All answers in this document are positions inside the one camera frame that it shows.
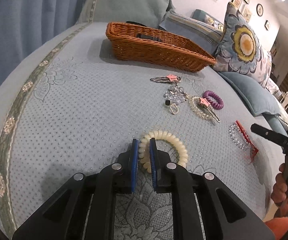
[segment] basket rim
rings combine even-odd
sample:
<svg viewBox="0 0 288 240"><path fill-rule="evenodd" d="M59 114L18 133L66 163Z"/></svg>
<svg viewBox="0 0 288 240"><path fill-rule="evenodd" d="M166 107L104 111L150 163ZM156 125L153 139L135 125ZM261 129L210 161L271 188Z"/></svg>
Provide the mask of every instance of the basket rim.
<svg viewBox="0 0 288 240"><path fill-rule="evenodd" d="M204 60L206 61L207 63L209 64L215 64L216 63L216 59L210 55L207 51L205 51L204 49L202 49L208 56L204 56L200 53L197 53L197 52L193 52L191 50L188 50L188 49L184 49L184 48L181 48L181 47L178 47L178 46L171 46L170 44L167 44L167 43L164 43L164 42L159 42L159 41L151 41L151 40L147 40L147 39L140 39L140 38L135 38L135 37L132 37L132 36L128 36L128 35L120 35L120 34L116 34L114 31L113 31L113 26L115 24L118 24L118 25L134 25L134 24L129 24L129 23L120 23L120 22L110 22L108 23L108 26L107 26L107 30L106 30L106 36L109 38L109 39L112 39L112 40L115 40L115 41L127 41L127 42L131 42L131 43L135 43L135 44L142 44L142 45L154 45L154 46L158 46L158 47L165 47L167 46L168 49L171 49L173 50L174 52L180 52L180 53L183 53L185 52L186 55L188 56L192 56L192 57L199 57L199 59L201 60ZM171 34L171 35L175 35L175 36L180 36L180 35L177 35L177 34L174 34L174 33L169 33L169 32L166 32L166 31L163 31L163 30L157 30L157 31L161 31L161 32L165 32L165 33L168 33L168 34ZM185 40L187 40L188 42L192 42L194 43L193 41L191 41L190 39L186 38L186 37L183 37L183 36L180 36L182 38L184 38Z"/></svg>

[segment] purple coiled hair tie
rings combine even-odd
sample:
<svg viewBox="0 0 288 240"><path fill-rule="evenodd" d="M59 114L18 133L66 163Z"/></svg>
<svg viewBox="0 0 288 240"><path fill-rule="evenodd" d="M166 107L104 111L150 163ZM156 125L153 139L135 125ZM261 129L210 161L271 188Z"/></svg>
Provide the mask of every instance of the purple coiled hair tie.
<svg viewBox="0 0 288 240"><path fill-rule="evenodd" d="M220 110L224 107L223 100L213 91L209 91L209 90L205 91L203 93L203 98L206 98L206 100L209 101L211 105L213 106L213 108L216 110Z"/></svg>

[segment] dotted fabric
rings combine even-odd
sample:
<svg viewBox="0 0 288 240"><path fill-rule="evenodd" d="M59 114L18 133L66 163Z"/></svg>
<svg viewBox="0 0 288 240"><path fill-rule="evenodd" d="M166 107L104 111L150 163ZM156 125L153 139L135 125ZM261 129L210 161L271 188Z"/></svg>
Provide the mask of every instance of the dotted fabric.
<svg viewBox="0 0 288 240"><path fill-rule="evenodd" d="M209 67L189 73L116 60L105 29L105 23L94 23L73 38L25 107L10 164L17 226L74 173L99 172L126 151L133 138L157 129L174 133L184 142L189 171L213 172L263 218L274 183L266 152L271 156L276 148L251 135L249 128L254 122L268 127L264 119L256 121L233 89ZM217 93L225 104L215 111L221 122L200 119L187 101L172 115L163 97L170 84L149 80L170 73L182 77L180 86L189 95L202 96L205 90ZM250 152L240 150L230 139L228 130L235 120L260 149L252 164ZM157 141L157 145L176 161L169 144ZM136 193L119 195L116 202L115 239L137 238L173 238L171 196L157 195L151 176L142 167Z"/></svg>

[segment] blue curtain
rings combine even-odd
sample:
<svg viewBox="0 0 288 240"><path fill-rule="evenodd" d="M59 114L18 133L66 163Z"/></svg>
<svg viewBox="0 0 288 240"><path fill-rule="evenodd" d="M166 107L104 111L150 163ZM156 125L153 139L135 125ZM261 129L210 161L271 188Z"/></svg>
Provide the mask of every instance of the blue curtain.
<svg viewBox="0 0 288 240"><path fill-rule="evenodd" d="M0 0L0 85L17 65L73 26L83 0Z"/></svg>

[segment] wicker basket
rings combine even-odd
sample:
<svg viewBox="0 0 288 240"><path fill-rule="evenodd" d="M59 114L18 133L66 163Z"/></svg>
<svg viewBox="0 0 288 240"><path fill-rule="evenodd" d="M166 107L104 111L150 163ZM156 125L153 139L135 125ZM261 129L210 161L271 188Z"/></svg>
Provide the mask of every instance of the wicker basket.
<svg viewBox="0 0 288 240"><path fill-rule="evenodd" d="M136 38L137 34L158 37L163 42ZM216 60L191 40L173 33L139 25L111 22L106 36L120 60L142 61L197 72Z"/></svg>

